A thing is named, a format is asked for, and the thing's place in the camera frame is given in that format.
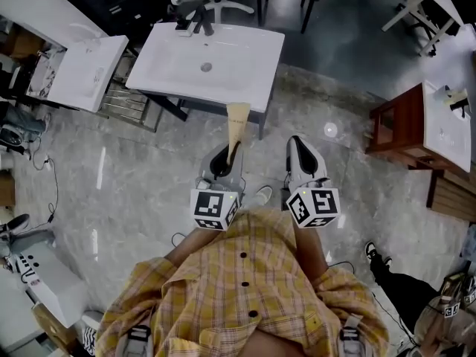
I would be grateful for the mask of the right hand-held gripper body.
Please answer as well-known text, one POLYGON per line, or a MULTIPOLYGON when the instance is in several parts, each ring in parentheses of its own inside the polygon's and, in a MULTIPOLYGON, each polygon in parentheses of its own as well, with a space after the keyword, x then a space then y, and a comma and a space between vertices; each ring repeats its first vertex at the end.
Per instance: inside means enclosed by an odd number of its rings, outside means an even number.
POLYGON ((287 211, 299 228, 321 228, 341 214, 339 192, 330 185, 327 171, 287 172, 283 182, 283 211, 287 211))

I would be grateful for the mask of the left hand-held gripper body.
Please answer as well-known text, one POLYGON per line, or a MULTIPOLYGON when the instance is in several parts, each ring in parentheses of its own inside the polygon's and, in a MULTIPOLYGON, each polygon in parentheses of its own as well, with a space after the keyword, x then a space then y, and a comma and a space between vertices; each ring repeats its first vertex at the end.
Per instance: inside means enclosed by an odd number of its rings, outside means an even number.
POLYGON ((242 178, 233 173, 215 176, 200 168, 196 185, 190 191, 190 214, 198 228, 227 231, 241 207, 242 178))

